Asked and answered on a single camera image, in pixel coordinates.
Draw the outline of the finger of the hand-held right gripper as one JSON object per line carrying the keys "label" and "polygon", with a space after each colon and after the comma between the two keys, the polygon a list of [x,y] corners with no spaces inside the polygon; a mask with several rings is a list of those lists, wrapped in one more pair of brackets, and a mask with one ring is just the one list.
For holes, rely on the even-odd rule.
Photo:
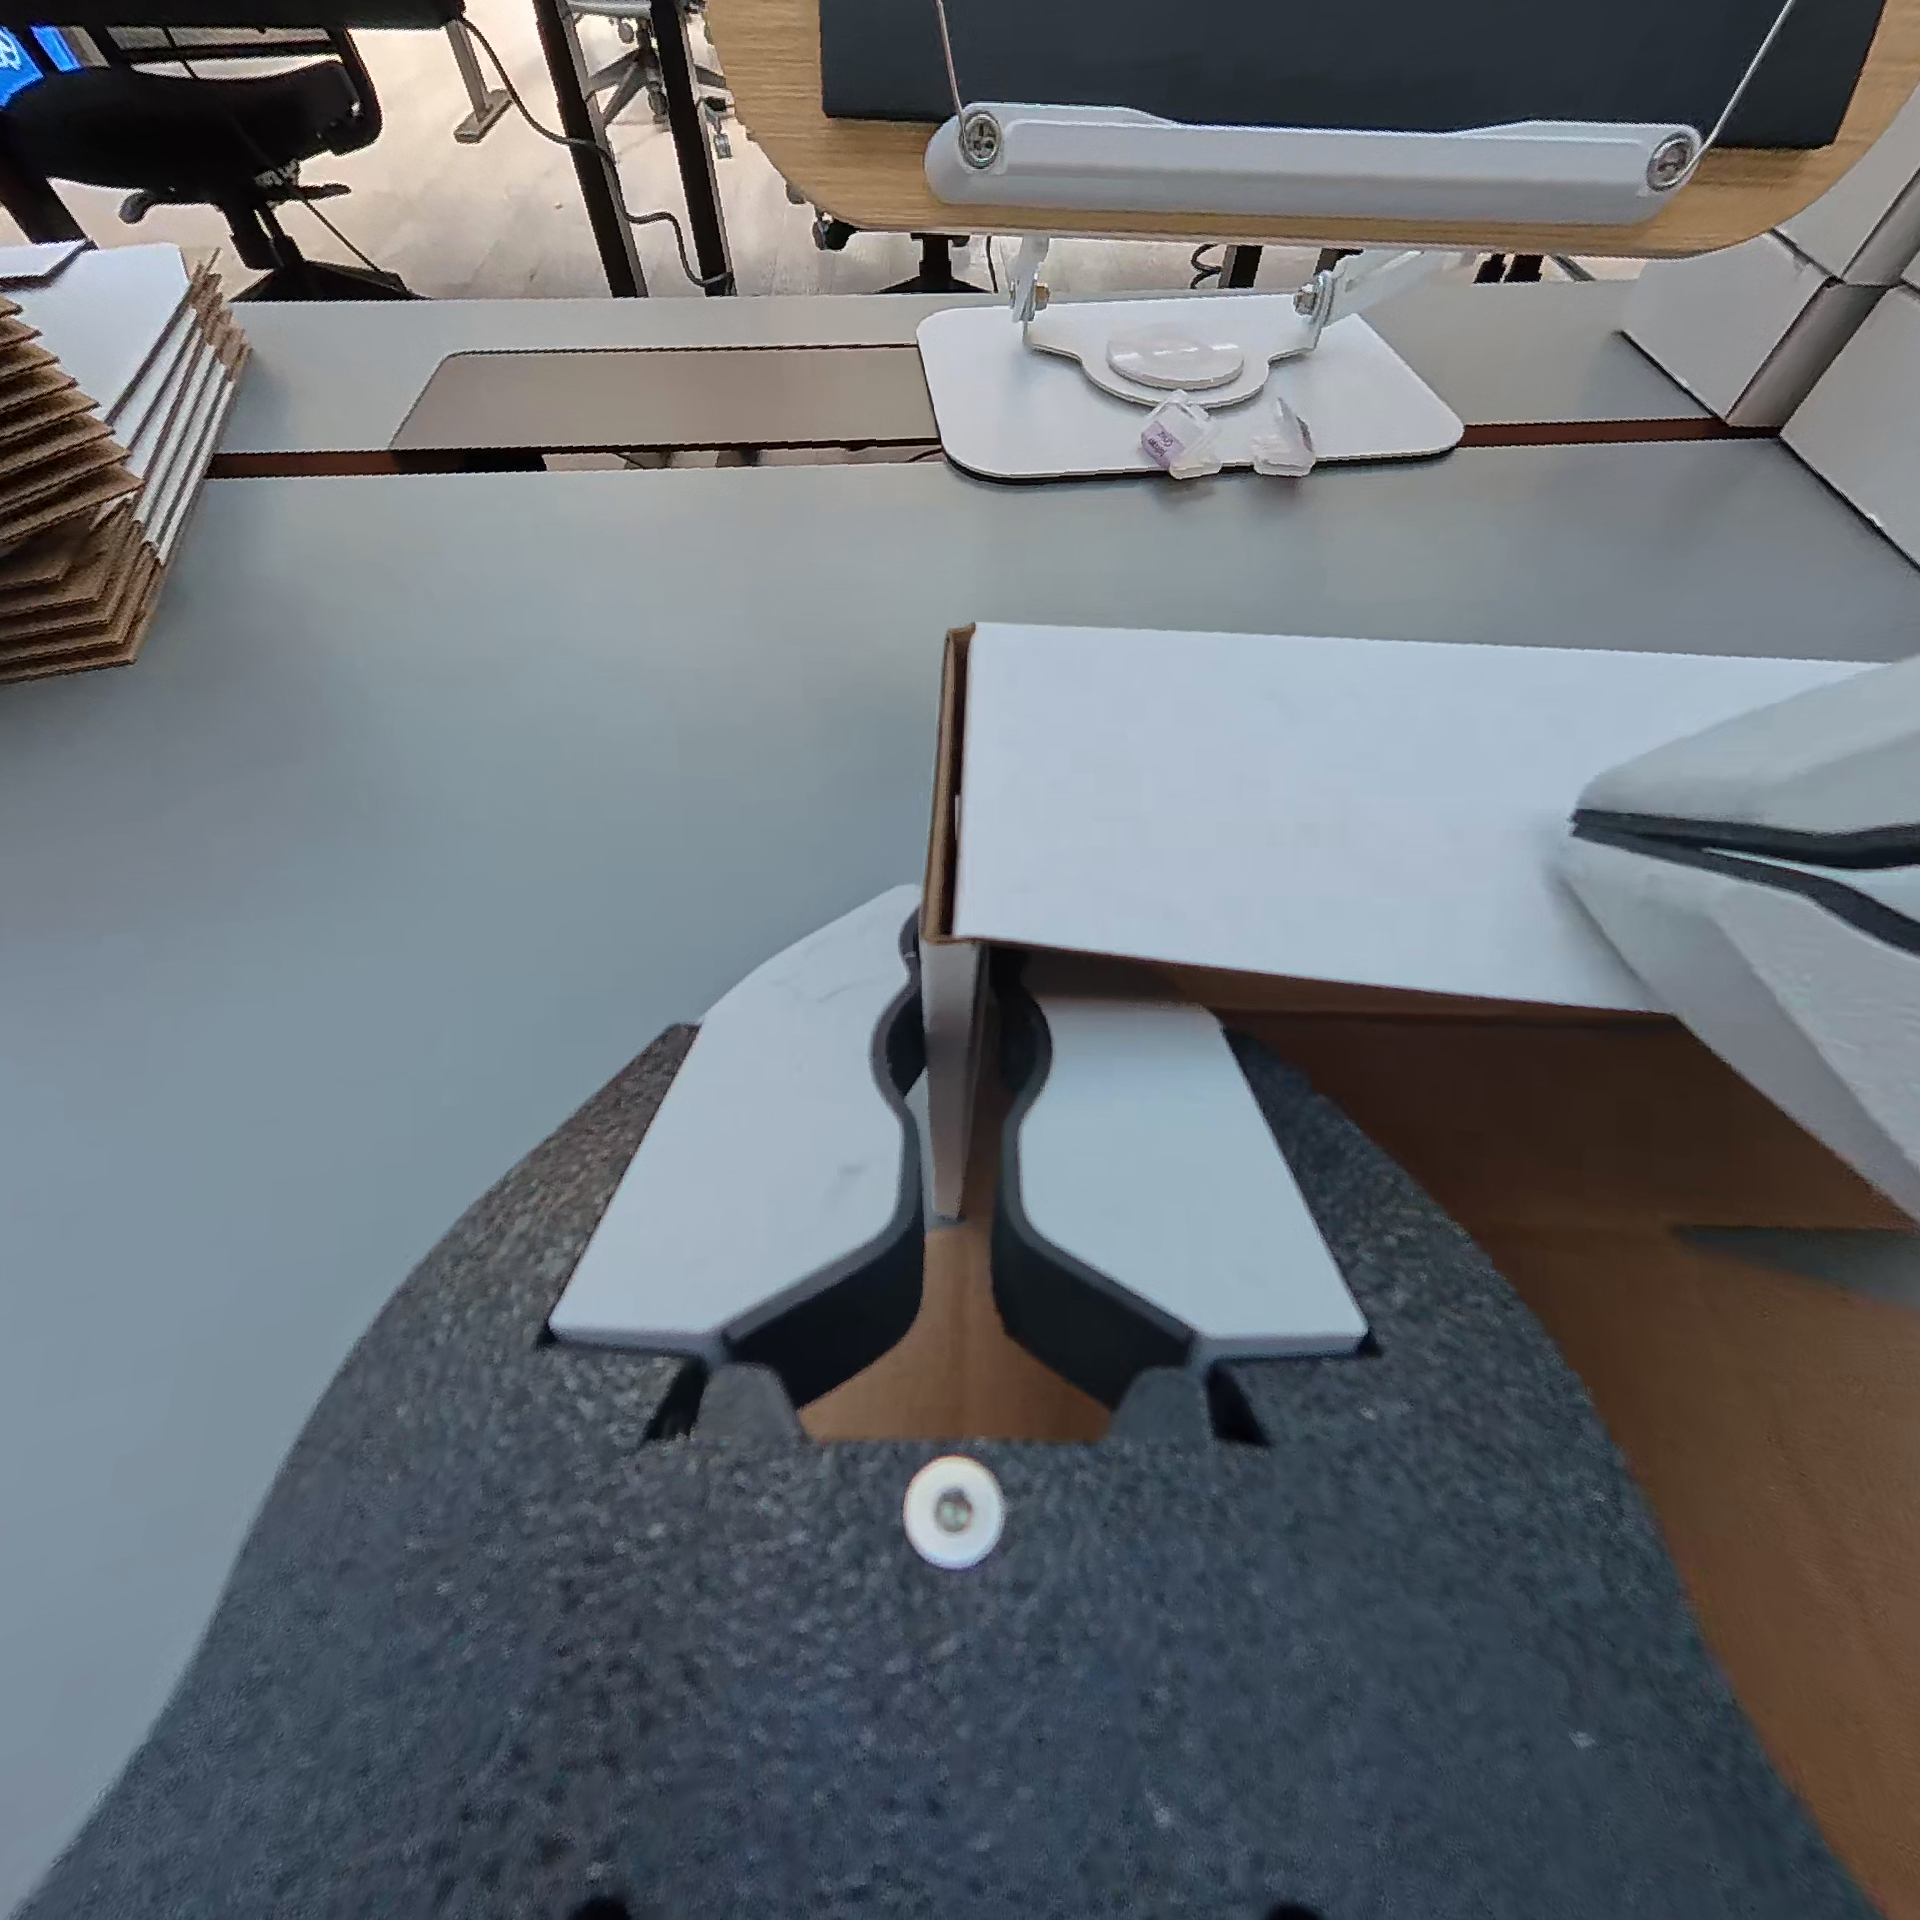
{"label": "finger of the hand-held right gripper", "polygon": [[1839,874],[1918,859],[1918,658],[1742,711],[1597,775],[1573,835]]}
{"label": "finger of the hand-held right gripper", "polygon": [[1560,871],[1648,994],[1918,1215],[1916,952],[1803,891],[1565,840]]}

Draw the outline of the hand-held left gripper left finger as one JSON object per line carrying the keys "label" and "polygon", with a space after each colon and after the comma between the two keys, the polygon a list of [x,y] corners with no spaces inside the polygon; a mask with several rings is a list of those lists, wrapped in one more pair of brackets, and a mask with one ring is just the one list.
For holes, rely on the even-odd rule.
{"label": "hand-held left gripper left finger", "polygon": [[551,1338],[758,1364],[799,1408],[898,1344],[924,1286],[918,911],[898,884],[710,1005]]}

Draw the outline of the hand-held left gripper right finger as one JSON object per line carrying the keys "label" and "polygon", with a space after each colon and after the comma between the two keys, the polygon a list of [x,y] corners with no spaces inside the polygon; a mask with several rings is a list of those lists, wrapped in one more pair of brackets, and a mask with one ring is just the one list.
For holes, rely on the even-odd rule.
{"label": "hand-held left gripper right finger", "polygon": [[1222,1024],[1067,960],[996,971],[991,1296],[1118,1410],[1151,1372],[1343,1360],[1371,1331]]}

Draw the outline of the white cardboard box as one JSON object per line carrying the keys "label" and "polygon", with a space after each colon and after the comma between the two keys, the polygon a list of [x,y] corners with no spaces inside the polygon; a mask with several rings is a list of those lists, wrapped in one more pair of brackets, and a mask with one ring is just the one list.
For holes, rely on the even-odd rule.
{"label": "white cardboard box", "polygon": [[[981,627],[955,669],[952,930],[1624,1007],[1654,998],[1557,877],[1581,790],[1868,668]],[[1875,1915],[1522,1298],[1232,1046],[1371,1334],[1151,1372],[1160,1423],[995,1459],[1000,1546],[856,1618],[932,1664],[807,1788],[807,1911]]]}

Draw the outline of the stack of folded white boxes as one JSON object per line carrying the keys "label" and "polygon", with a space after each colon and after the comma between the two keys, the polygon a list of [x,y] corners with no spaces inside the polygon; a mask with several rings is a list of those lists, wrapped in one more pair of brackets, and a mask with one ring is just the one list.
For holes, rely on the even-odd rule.
{"label": "stack of folded white boxes", "polygon": [[1651,260],[1623,335],[1730,428],[1780,436],[1918,557],[1918,100],[1819,199]]}

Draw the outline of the wooden board on white stand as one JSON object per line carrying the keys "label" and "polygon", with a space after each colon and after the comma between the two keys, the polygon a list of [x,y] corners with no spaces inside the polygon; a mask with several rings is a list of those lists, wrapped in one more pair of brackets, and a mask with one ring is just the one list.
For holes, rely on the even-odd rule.
{"label": "wooden board on white stand", "polygon": [[943,455],[1148,476],[1146,416],[1251,469],[1446,450],[1359,322],[1446,252],[1691,256],[1819,199],[1916,84],[1916,5],[710,5],[742,127],[861,234],[1019,236],[1005,320],[936,314]]}

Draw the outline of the stack of flat cardboard sheets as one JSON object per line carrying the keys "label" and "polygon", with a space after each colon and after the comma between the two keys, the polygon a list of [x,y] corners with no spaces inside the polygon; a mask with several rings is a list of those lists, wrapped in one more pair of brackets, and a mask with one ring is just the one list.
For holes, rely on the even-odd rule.
{"label": "stack of flat cardboard sheets", "polygon": [[250,340],[207,256],[2,253],[2,684],[138,658]]}

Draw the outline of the black office chair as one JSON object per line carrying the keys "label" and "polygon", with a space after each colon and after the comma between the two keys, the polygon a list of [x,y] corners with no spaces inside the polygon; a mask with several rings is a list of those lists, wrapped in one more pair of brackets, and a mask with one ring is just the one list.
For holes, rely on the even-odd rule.
{"label": "black office chair", "polygon": [[138,63],[56,71],[20,90],[5,127],[22,160],[50,178],[119,188],[124,214],[150,204],[216,208],[239,260],[258,270],[258,302],[413,300],[396,275],[316,260],[277,218],[285,200],[316,200],[300,171],[320,155],[376,142],[381,110],[373,77],[342,29],[328,58],[267,77],[174,77]]}

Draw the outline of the black desk frame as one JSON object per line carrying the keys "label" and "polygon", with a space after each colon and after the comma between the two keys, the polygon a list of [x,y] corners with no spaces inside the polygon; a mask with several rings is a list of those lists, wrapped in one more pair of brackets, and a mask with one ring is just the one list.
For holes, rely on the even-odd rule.
{"label": "black desk frame", "polygon": [[701,5],[533,2],[533,15],[606,291],[644,296],[683,252],[696,293],[731,294],[730,92]]}

